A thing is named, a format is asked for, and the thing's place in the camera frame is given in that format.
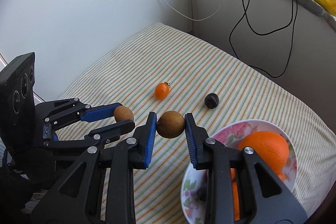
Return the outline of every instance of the metal screw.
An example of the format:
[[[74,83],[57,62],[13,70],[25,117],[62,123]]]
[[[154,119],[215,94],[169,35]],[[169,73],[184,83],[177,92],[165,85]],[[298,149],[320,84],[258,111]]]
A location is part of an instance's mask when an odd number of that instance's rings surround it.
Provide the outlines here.
[[[136,138],[130,137],[126,141],[128,144],[135,144],[137,142]]]
[[[88,149],[87,149],[87,152],[90,153],[90,154],[94,154],[95,152],[97,152],[97,147],[95,146],[90,146]]]
[[[207,144],[215,144],[216,140],[214,138],[206,138],[205,139],[205,142]]]
[[[245,148],[244,148],[244,152],[245,152],[246,154],[253,154],[253,153],[254,153],[254,150],[253,150],[252,147],[245,147]]]

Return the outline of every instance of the striped cloth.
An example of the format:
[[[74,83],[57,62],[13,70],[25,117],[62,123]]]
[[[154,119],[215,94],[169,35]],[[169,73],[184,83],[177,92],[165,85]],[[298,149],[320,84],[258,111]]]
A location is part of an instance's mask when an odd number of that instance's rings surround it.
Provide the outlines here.
[[[171,83],[168,97],[153,96],[160,82]],[[209,110],[204,97],[214,92],[219,106]],[[229,123],[262,119],[282,128],[297,152],[294,195],[308,215],[320,205],[336,179],[336,136],[302,101],[220,49],[174,28],[155,24],[113,49],[78,77],[60,99],[79,97],[92,106],[120,102],[137,126],[150,111],[192,112],[196,123],[213,135]],[[80,122],[58,131],[61,140],[81,139],[110,118]],[[121,140],[132,134],[124,135]],[[180,188],[189,163],[185,135],[155,137],[152,163],[134,171],[137,223],[187,223]],[[106,204],[104,189],[102,219]]]

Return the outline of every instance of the dark purple grape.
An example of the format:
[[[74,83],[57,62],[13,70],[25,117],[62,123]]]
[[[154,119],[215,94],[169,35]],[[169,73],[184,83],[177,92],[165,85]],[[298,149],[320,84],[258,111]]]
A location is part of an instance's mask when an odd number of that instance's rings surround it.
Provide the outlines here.
[[[201,200],[206,202],[207,201],[207,189],[208,186],[204,185],[201,188],[199,188],[196,192],[197,197]]]
[[[209,93],[205,99],[204,99],[205,105],[209,108],[209,109],[213,109],[216,106],[218,106],[219,103],[219,98],[217,96],[217,94],[215,93]]]

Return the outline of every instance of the floral bowl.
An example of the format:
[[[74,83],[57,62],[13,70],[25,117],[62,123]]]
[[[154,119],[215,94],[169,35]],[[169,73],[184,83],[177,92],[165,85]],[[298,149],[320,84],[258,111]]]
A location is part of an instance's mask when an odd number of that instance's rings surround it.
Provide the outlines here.
[[[289,148],[288,160],[282,172],[285,175],[284,184],[293,191],[297,175],[297,159],[289,137],[276,125],[263,120],[244,120],[232,123],[219,130],[213,138],[230,148],[237,148],[239,142],[257,131],[271,131],[281,135]],[[197,196],[197,191],[206,183],[206,170],[195,170],[189,164],[183,177],[181,187],[181,206],[185,218],[190,224],[204,224],[205,202]]]

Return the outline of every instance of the black cable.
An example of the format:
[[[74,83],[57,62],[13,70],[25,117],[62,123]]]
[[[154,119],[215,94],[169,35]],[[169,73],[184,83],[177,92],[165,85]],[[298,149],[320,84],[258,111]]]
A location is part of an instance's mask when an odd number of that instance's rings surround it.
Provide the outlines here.
[[[238,57],[238,54],[236,53],[235,49],[233,48],[233,45],[232,45],[232,42],[231,42],[231,36],[232,36],[234,30],[235,30],[235,29],[237,28],[237,26],[239,25],[239,23],[244,19],[245,14],[246,14],[246,11],[247,11],[249,5],[250,5],[250,0],[249,0],[248,3],[247,3],[246,10],[244,10],[244,15],[241,17],[241,19],[240,19],[240,20],[237,22],[237,24],[234,26],[234,28],[232,29],[232,31],[231,31],[231,33],[230,33],[230,36],[229,36],[229,42],[230,42],[231,48],[232,48],[233,52],[235,53],[237,59],[239,59],[239,57]]]
[[[239,59],[239,57],[238,57],[238,55],[237,55],[237,53],[236,53],[236,51],[235,51],[235,49],[234,49],[234,47],[233,47],[233,45],[232,45],[232,42],[231,42],[231,36],[232,36],[232,34],[233,34],[233,31],[236,29],[236,27],[239,25],[239,23],[243,20],[244,17],[246,17],[246,20],[247,20],[247,22],[248,22],[248,18],[247,18],[247,9],[248,9],[248,7],[249,7],[250,1],[251,1],[251,0],[248,0],[247,6],[246,6],[246,8],[245,8],[244,0],[242,0],[243,8],[244,8],[244,15],[243,15],[242,18],[238,21],[238,23],[234,26],[234,28],[232,29],[232,31],[231,31],[231,33],[230,33],[230,36],[229,36],[229,43],[230,43],[230,45],[231,45],[231,48],[232,48],[233,52],[235,53],[235,55],[237,56],[238,59]],[[285,66],[285,69],[283,70],[283,72],[282,72],[280,75],[278,75],[278,76],[272,76],[272,75],[270,75],[267,71],[265,71],[265,70],[263,70],[263,69],[261,69],[261,68],[259,68],[259,67],[250,66],[250,67],[252,67],[252,68],[259,69],[259,70],[265,72],[266,74],[268,74],[268,75],[269,75],[270,77],[272,77],[272,78],[279,78],[279,77],[281,77],[281,76],[285,73],[285,71],[286,71],[286,69],[287,69],[287,67],[288,67],[288,64],[289,64],[289,60],[290,60],[291,53],[292,53],[292,49],[293,49],[294,27],[295,27],[295,22],[296,22],[296,18],[297,18],[297,12],[298,12],[298,4],[297,4],[297,0],[295,0],[295,2],[296,2],[296,13],[295,13],[295,18],[294,18],[294,22],[293,22],[293,31],[292,31],[291,49],[290,49],[289,56],[288,56],[288,60],[287,60],[287,63],[286,63],[286,66]],[[287,28],[287,27],[292,23],[292,21],[293,21],[293,14],[294,14],[294,0],[292,0],[292,17],[291,17],[291,20],[290,20],[290,23],[287,24],[285,27],[276,29],[276,30],[274,30],[274,31],[272,31],[272,32],[269,32],[269,33],[267,33],[267,34],[259,34],[259,33],[255,32],[255,31],[253,30],[253,28],[251,27],[251,25],[249,24],[249,22],[248,22],[248,25],[249,25],[250,29],[251,29],[255,34],[260,35],[260,36],[265,36],[265,35],[269,35],[269,34],[271,34],[271,33],[274,33],[274,32],[277,32],[277,31],[280,31],[280,30],[283,30],[283,29]]]
[[[296,12],[295,12],[295,17],[294,17],[294,22],[293,22],[293,31],[292,31],[291,49],[290,49],[290,51],[289,51],[288,60],[287,60],[287,63],[286,63],[286,66],[285,66],[283,72],[282,72],[280,75],[278,75],[278,76],[272,76],[272,75],[270,75],[270,74],[269,74],[266,70],[264,70],[264,69],[261,69],[261,68],[256,67],[256,66],[251,66],[251,65],[248,65],[248,66],[250,66],[251,68],[254,68],[254,69],[261,70],[261,71],[265,72],[266,74],[268,74],[268,75],[269,75],[270,77],[272,77],[272,78],[279,78],[279,77],[281,77],[281,76],[286,72],[286,69],[287,69],[288,64],[289,64],[289,60],[290,60],[291,55],[292,55],[292,50],[293,50],[294,27],[295,27],[295,22],[296,22],[296,18],[297,18],[297,10],[298,10],[297,0],[295,0],[295,3],[296,3]]]
[[[288,23],[286,26],[283,26],[283,27],[281,27],[281,28],[278,28],[278,29],[273,30],[273,31],[268,32],[268,33],[258,33],[258,32],[256,32],[256,31],[252,28],[252,26],[251,26],[251,24],[250,24],[250,22],[249,22],[249,19],[248,19],[248,17],[247,17],[247,13],[246,13],[246,9],[245,9],[244,0],[242,0],[242,3],[243,3],[243,8],[244,8],[244,12],[245,12],[244,15],[245,15],[247,24],[248,24],[248,26],[250,27],[251,31],[254,32],[254,33],[257,34],[257,35],[265,36],[265,35],[269,35],[269,34],[272,34],[272,33],[278,32],[278,31],[281,31],[281,30],[283,30],[283,29],[286,29],[286,28],[287,28],[289,25],[291,25],[292,22],[293,22],[293,17],[294,17],[294,0],[292,0],[292,17],[291,17],[291,20],[289,21],[289,23]]]

